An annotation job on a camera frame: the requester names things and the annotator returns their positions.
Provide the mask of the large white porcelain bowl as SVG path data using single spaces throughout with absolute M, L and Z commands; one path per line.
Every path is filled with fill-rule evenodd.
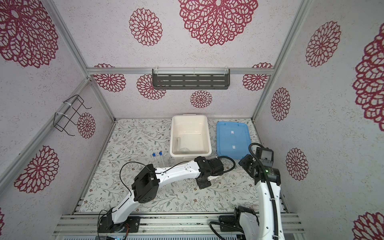
M 178 150 L 178 154 L 180 155 L 188 155 L 190 153 L 190 150 L 188 148 L 181 148 Z

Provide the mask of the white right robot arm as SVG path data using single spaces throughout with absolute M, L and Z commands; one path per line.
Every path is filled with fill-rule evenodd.
M 281 217 L 280 171 L 262 167 L 251 155 L 240 160 L 239 165 L 255 180 L 259 198 L 259 215 L 247 208 L 238 207 L 235 216 L 247 240 L 284 240 Z

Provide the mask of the white pestle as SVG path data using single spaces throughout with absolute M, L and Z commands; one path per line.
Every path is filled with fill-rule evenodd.
M 176 142 L 177 142 L 177 150 L 180 150 L 181 149 L 181 138 L 177 137 Z

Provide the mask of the white plastic storage bin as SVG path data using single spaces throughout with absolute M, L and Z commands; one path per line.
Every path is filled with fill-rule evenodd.
M 181 148 L 188 148 L 188 155 L 180 155 L 176 138 L 181 138 Z M 172 118 L 170 155 L 177 161 L 191 161 L 197 157 L 209 157 L 212 145 L 208 118 L 204 115 L 178 115 Z

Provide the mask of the blue plastic lid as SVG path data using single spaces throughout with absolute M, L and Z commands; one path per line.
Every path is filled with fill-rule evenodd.
M 249 154 L 251 144 L 249 128 L 244 123 L 217 123 L 217 154 L 240 160 Z

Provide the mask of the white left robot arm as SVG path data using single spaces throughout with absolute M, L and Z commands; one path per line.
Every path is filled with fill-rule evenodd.
M 195 179 L 199 189 L 210 187 L 211 179 L 225 173 L 220 158 L 208 160 L 197 157 L 168 168 L 156 168 L 149 164 L 134 178 L 127 196 L 116 207 L 102 214 L 97 222 L 97 233 L 114 233 L 128 222 L 129 215 L 140 205 L 155 199 L 158 190 L 168 184 Z

